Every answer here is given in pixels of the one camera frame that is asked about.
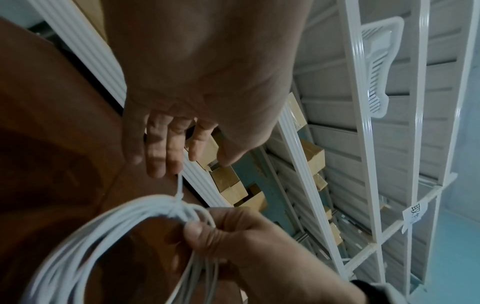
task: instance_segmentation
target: label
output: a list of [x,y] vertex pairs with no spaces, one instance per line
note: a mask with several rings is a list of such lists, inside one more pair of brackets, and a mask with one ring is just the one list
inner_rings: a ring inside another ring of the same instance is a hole
[[428,202],[423,202],[405,209],[403,211],[404,223],[401,232],[405,233],[405,231],[407,231],[413,225],[413,223],[418,222],[427,211],[428,206]]

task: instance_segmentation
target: white wire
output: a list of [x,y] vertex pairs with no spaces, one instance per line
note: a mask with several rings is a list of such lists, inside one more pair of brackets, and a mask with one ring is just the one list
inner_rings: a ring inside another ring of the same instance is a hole
[[[21,303],[83,304],[87,280],[95,262],[149,217],[164,216],[185,224],[200,221],[199,213],[208,225],[215,227],[205,208],[182,201],[182,181],[182,174],[179,174],[175,197],[150,195],[135,199],[101,214],[75,231],[45,259],[25,290]],[[219,264],[194,253],[166,304],[189,303],[203,269],[206,272],[204,303],[210,304],[217,287]]]

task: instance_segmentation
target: wire coil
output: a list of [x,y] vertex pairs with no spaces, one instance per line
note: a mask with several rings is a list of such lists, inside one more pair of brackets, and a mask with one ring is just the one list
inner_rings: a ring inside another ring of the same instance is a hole
[[[175,197],[141,197],[88,222],[45,259],[31,279],[21,303],[84,304],[85,287],[95,262],[116,241],[147,218],[163,216],[185,224],[200,221],[198,212],[208,225],[215,227],[212,216],[205,208],[185,203],[182,197],[182,175],[179,174]],[[166,303],[189,303],[203,269],[206,277],[204,303],[210,304],[217,286],[219,265],[194,253]]]

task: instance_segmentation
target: floor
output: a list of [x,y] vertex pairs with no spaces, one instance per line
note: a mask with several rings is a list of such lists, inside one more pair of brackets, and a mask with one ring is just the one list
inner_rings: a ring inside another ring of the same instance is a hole
[[480,224],[441,210],[431,257],[430,283],[411,304],[480,302]]

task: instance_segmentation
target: wooden surface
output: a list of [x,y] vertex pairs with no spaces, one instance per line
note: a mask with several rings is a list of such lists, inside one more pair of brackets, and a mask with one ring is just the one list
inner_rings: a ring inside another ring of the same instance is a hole
[[[176,178],[124,163],[119,115],[53,45],[2,19],[0,37],[0,302],[16,303],[66,236],[133,198],[174,194]],[[151,219],[115,244],[90,276],[86,303],[163,303],[176,282],[163,243],[172,225]],[[221,283],[216,302],[241,303],[236,285]]]

